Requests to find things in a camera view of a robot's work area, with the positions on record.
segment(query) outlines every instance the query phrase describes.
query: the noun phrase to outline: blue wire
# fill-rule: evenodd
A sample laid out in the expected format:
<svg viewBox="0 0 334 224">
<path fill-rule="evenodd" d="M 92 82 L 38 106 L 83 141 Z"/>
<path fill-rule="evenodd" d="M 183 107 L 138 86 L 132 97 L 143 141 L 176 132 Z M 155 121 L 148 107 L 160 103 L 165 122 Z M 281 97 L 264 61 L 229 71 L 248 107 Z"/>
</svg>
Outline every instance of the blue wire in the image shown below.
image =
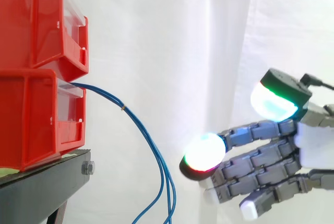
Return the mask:
<svg viewBox="0 0 334 224">
<path fill-rule="evenodd" d="M 95 86 L 91 86 L 91 85 L 86 85 L 86 84 L 80 84 L 80 83 L 72 83 L 72 85 L 77 86 L 77 87 L 81 87 L 81 88 L 86 88 L 89 90 L 92 90 L 94 92 L 96 92 L 97 94 L 105 97 L 106 99 L 112 101 L 113 103 L 115 103 L 116 105 L 118 105 L 121 108 L 124 108 L 124 111 L 129 115 L 129 117 L 133 120 L 133 122 L 137 125 L 137 127 L 139 128 L 139 130 L 141 131 L 141 133 L 143 134 L 144 138 L 146 139 L 147 143 L 149 144 L 154 157 L 157 160 L 158 166 L 159 166 L 159 170 L 160 170 L 160 175 L 161 175 L 161 185 L 160 185 L 160 190 L 158 192 L 158 195 L 156 196 L 156 198 L 152 201 L 152 203 L 147 206 L 139 215 L 138 217 L 133 221 L 133 224 L 137 223 L 137 221 L 159 200 L 159 198 L 162 195 L 162 191 L 163 191 L 163 186 L 164 186 L 164 177 L 163 177 L 163 173 L 165 174 L 165 178 L 166 178 L 166 186 L 167 186 L 167 202 L 168 202 L 168 217 L 165 220 L 164 224 L 172 224 L 172 216 L 174 214 L 175 211 L 175 207 L 176 207 L 176 189 L 175 189 L 175 185 L 173 182 L 173 179 L 171 177 L 171 174 L 169 172 L 169 169 L 166 165 L 165 160 L 163 159 L 159 149 L 157 148 L 157 146 L 155 145 L 155 143 L 153 142 L 151 136 L 149 135 L 149 133 L 147 132 L 147 130 L 145 129 L 144 125 L 142 124 L 142 122 L 134 115 L 134 113 L 127 107 L 124 106 L 124 103 L 118 99 L 116 96 L 113 96 L 112 94 L 98 88 Z M 171 195 L 170 195 L 170 185 L 172 187 L 172 191 L 173 191 L 173 206 L 171 208 Z"/>
</svg>

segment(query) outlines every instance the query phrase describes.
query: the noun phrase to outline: red plastic drawer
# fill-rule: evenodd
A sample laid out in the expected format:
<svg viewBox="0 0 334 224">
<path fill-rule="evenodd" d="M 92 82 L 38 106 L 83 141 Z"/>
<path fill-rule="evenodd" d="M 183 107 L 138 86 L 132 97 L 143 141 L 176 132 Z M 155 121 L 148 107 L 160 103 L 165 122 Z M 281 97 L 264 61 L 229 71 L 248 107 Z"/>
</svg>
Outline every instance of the red plastic drawer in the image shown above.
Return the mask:
<svg viewBox="0 0 334 224">
<path fill-rule="evenodd" d="M 88 20 L 71 0 L 0 0 L 0 69 L 88 73 Z"/>
<path fill-rule="evenodd" d="M 54 71 L 0 71 L 0 101 L 0 168 L 24 171 L 85 144 L 86 91 Z"/>
</svg>

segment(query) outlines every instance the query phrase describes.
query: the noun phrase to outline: bolt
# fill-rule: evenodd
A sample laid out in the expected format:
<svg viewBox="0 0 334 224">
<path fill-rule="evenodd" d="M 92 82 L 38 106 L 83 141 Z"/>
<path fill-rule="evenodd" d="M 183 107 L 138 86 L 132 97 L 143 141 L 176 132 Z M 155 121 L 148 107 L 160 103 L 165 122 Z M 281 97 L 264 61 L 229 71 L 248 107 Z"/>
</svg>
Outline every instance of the bolt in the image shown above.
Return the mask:
<svg viewBox="0 0 334 224">
<path fill-rule="evenodd" d="M 94 161 L 84 161 L 81 168 L 82 174 L 93 175 L 95 171 Z"/>
</svg>

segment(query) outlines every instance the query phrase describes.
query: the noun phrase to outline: green light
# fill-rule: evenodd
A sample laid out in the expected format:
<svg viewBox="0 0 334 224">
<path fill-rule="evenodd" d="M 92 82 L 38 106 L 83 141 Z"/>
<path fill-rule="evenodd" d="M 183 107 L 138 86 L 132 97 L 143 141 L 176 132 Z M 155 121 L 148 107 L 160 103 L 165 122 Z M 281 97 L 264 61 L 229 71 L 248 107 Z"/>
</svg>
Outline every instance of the green light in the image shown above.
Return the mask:
<svg viewBox="0 0 334 224">
<path fill-rule="evenodd" d="M 298 110 L 294 103 L 277 96 L 261 83 L 255 87 L 250 101 L 258 114 L 276 122 L 290 118 Z"/>
<path fill-rule="evenodd" d="M 225 153 L 223 139 L 217 134 L 206 134 L 194 139 L 187 149 L 184 161 L 190 168 L 205 172 L 218 166 Z"/>
</svg>

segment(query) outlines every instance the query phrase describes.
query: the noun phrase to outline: white backdrop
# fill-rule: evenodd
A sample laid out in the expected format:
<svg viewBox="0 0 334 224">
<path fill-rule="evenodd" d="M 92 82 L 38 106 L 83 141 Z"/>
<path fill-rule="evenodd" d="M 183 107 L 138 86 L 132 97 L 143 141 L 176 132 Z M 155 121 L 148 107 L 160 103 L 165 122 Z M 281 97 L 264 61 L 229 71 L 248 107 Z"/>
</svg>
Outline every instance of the white backdrop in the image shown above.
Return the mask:
<svg viewBox="0 0 334 224">
<path fill-rule="evenodd" d="M 184 148 L 199 133 L 257 120 L 249 93 L 271 66 L 334 83 L 333 1 L 75 1 L 90 23 L 90 73 L 80 81 L 120 97 L 147 127 L 176 183 L 173 222 L 243 223 L 241 197 L 218 212 L 203 204 L 197 183 L 178 170 Z M 318 102 L 330 96 L 321 92 Z M 131 223 L 160 185 L 148 145 L 125 113 L 92 92 L 86 140 L 96 172 L 69 200 L 64 223 Z M 330 223 L 333 199 L 322 191 L 298 196 L 256 223 Z M 165 217 L 164 196 L 140 223 Z"/>
</svg>

